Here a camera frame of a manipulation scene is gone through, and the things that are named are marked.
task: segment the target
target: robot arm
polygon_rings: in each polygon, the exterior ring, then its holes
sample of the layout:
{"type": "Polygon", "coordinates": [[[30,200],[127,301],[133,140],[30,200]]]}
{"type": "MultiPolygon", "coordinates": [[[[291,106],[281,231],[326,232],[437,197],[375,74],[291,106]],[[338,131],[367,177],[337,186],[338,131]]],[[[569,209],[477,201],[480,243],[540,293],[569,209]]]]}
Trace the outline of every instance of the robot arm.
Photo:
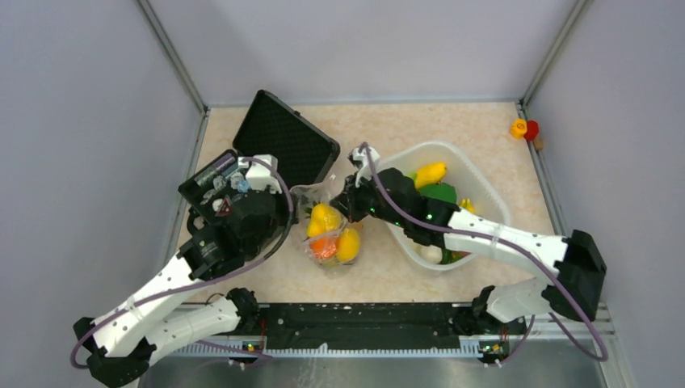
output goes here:
{"type": "Polygon", "coordinates": [[[488,221],[457,205],[421,196],[412,179],[395,168],[378,172],[382,183],[379,188],[368,168],[378,159],[378,153],[370,149],[367,158],[370,160],[366,163],[359,160],[361,154],[364,154],[361,148],[351,152],[349,159],[360,170],[346,178],[344,189],[331,201],[350,221],[366,216],[379,218],[401,227],[408,238],[424,246],[489,256],[533,275],[532,279],[515,285],[483,289],[473,301],[473,312],[480,326],[497,326],[524,315],[552,311],[581,320],[548,274],[540,269],[540,264],[564,285],[590,320],[594,320],[606,266],[589,234],[575,230],[570,237],[545,236],[488,221]],[[380,190],[385,190],[403,213],[423,226],[401,215],[380,190]],[[464,233],[451,233],[451,230],[464,233]],[[530,252],[536,263],[513,246],[530,252]]]}
{"type": "MultiPolygon", "coordinates": [[[[272,156],[256,158],[275,168],[272,156]]],[[[220,209],[215,209],[217,222],[193,228],[191,239],[169,263],[115,309],[74,324],[76,336],[90,352],[87,367],[105,386],[125,386],[178,348],[217,333],[249,330],[256,324],[258,304],[247,289],[234,289],[204,308],[170,317],[204,285],[254,259],[290,217],[284,211],[279,182],[268,168],[250,164],[247,158],[229,157],[220,162],[235,165],[234,171],[244,176],[247,189],[243,185],[237,192],[219,185],[206,202],[208,206],[212,200],[221,202],[220,209]]]]}

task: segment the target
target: marble-patterned surface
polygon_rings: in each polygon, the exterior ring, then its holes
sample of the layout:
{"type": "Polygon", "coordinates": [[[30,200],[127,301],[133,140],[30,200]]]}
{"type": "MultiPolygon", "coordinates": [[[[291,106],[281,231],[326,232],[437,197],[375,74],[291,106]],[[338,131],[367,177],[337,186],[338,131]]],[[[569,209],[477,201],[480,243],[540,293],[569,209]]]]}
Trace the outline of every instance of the marble-patterned surface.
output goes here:
{"type": "MultiPolygon", "coordinates": [[[[332,172],[353,171],[347,153],[362,141],[381,157],[427,140],[450,141],[462,149],[509,206],[512,225],[551,234],[552,226],[528,149],[508,133],[517,118],[513,103],[425,103],[294,107],[335,138],[341,157],[332,172]]],[[[198,167],[231,147],[246,108],[212,109],[198,167]]],[[[189,238],[184,230],[179,245],[189,238]]],[[[290,241],[254,270],[196,294],[233,287],[255,291],[260,302],[456,302],[470,301],[487,285],[507,285],[529,277],[506,264],[479,257],[440,276],[416,272],[381,221],[364,220],[357,263],[341,276],[320,269],[290,241]]]]}

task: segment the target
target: orange fruit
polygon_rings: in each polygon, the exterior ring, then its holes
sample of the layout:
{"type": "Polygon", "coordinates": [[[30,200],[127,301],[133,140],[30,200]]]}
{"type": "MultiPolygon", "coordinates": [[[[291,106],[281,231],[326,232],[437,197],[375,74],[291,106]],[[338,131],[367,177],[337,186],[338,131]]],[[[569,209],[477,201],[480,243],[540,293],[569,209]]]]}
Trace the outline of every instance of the orange fruit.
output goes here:
{"type": "Polygon", "coordinates": [[[334,236],[316,238],[309,243],[309,249],[314,253],[314,257],[319,260],[330,259],[338,251],[335,246],[337,240],[334,236]]]}

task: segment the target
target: clear plastic bag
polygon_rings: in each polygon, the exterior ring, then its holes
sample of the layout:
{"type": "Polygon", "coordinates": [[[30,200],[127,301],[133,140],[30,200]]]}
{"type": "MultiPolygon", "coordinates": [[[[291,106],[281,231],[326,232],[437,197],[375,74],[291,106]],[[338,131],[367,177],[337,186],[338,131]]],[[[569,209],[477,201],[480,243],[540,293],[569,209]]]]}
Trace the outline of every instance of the clear plastic bag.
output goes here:
{"type": "Polygon", "coordinates": [[[292,241],[323,268],[352,265],[361,248],[359,227],[351,224],[329,206],[334,176],[309,186],[295,186],[297,225],[292,227],[292,241]]]}

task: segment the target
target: open black case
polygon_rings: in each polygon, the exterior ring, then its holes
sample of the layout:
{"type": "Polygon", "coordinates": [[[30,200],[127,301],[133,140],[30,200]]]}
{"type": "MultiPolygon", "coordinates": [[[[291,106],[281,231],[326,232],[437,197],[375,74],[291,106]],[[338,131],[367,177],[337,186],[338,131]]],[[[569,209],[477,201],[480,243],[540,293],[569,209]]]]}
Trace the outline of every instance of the open black case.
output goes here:
{"type": "Polygon", "coordinates": [[[291,188],[321,182],[340,155],[340,145],[272,93],[258,91],[233,139],[233,149],[181,184],[179,192],[206,222],[218,225],[222,217],[212,202],[239,194],[226,181],[237,169],[239,156],[258,154],[278,159],[278,172],[291,188]]]}

